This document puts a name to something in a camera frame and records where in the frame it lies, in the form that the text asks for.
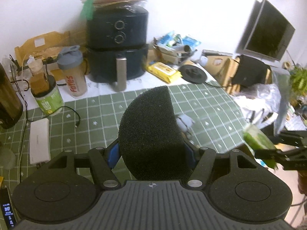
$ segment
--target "crosshair logo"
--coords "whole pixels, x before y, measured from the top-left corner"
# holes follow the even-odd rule
[[[148,186],[150,186],[153,189],[154,187],[158,186],[158,184],[155,184],[154,182],[152,182]]]

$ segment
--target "gray lid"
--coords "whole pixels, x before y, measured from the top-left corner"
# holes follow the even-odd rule
[[[64,47],[58,55],[57,63],[60,69],[68,70],[83,62],[80,46]]]

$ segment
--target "dark brown bottle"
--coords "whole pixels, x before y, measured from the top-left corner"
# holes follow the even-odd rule
[[[23,105],[0,64],[0,126],[4,129],[13,127],[20,119],[22,111]]]

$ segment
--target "green checkered tablecloth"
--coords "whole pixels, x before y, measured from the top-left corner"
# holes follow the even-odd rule
[[[58,115],[49,117],[50,123],[50,152],[51,158],[66,149],[75,153],[86,153],[94,147],[107,147],[118,135],[121,117],[127,106],[145,90],[130,91],[86,98],[67,102],[66,106],[75,109],[81,117],[80,126],[74,127],[77,120],[75,113],[64,108]],[[175,114],[186,114],[195,124],[191,129],[192,141],[195,145],[215,149],[224,153],[243,143],[243,127],[246,122],[240,108],[223,90],[205,85],[175,85],[169,87]],[[38,120],[43,117],[39,108],[29,111],[29,118]],[[21,119],[11,129],[0,128],[0,141],[19,157],[18,148],[24,120]],[[30,125],[25,134],[21,159],[22,180],[36,170],[29,160]],[[8,186],[13,192],[17,185],[17,167],[11,170],[0,168],[4,176],[2,186]],[[77,169],[78,174],[92,179],[88,168]],[[113,172],[123,182],[133,179],[125,167],[122,159]],[[2,229],[6,229],[4,221],[0,219]]]

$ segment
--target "metal screw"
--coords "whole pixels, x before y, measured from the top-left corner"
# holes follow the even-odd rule
[[[106,180],[103,182],[103,185],[108,188],[113,188],[118,185],[118,182],[115,180]]]
[[[199,180],[189,180],[189,181],[188,181],[188,185],[189,185],[190,187],[193,187],[193,188],[198,188],[198,187],[200,187],[202,184],[203,184],[203,183],[202,183],[201,181],[199,181]]]

